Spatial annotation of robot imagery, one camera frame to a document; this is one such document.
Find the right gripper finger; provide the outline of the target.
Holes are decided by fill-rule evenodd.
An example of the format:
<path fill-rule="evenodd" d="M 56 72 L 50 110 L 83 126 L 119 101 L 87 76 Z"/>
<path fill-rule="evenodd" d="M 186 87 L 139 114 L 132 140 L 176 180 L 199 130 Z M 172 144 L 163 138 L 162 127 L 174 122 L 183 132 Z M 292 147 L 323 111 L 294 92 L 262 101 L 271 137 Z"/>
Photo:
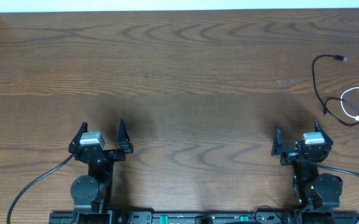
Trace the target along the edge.
<path fill-rule="evenodd" d="M 318 121 L 314 121 L 314 130 L 315 130 L 315 132 L 319 132 L 323 136 L 326 145 L 331 145 L 331 146 L 333 145 L 332 139 L 322 129 L 322 127 L 321 127 L 321 125 L 319 124 Z"/>
<path fill-rule="evenodd" d="M 281 131 L 278 126 L 275 126 L 274 141 L 273 141 L 271 154 L 281 154 L 283 149 L 284 149 L 284 145 L 282 142 Z"/>

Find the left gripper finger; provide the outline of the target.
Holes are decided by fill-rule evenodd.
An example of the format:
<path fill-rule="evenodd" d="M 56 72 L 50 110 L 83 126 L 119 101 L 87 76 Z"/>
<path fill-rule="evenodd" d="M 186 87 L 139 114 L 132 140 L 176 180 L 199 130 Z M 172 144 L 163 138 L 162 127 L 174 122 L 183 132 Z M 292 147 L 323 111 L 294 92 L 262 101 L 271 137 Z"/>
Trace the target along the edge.
<path fill-rule="evenodd" d="M 75 137 L 72 139 L 71 143 L 69 144 L 69 149 L 76 149 L 80 145 L 80 139 L 84 133 L 88 132 L 88 123 L 83 122 L 80 126 L 80 129 L 76 133 Z"/>
<path fill-rule="evenodd" d="M 119 121 L 117 144 L 120 146 L 121 149 L 133 149 L 133 145 L 127 134 L 123 119 Z"/>

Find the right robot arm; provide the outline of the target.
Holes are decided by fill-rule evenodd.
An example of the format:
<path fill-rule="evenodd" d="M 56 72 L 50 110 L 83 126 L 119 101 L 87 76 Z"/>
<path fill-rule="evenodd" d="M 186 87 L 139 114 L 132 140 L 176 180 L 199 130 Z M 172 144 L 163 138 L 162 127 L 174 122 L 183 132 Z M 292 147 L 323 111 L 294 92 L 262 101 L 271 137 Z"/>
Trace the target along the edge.
<path fill-rule="evenodd" d="M 328 157 L 332 145 L 318 122 L 314 123 L 314 131 L 304 133 L 294 147 L 285 147 L 282 132 L 275 128 L 271 155 L 279 156 L 282 166 L 292 167 L 293 192 L 300 203 L 299 208 L 283 214 L 283 223 L 336 222 L 334 209 L 340 206 L 343 181 L 336 175 L 320 173 L 317 167 Z"/>

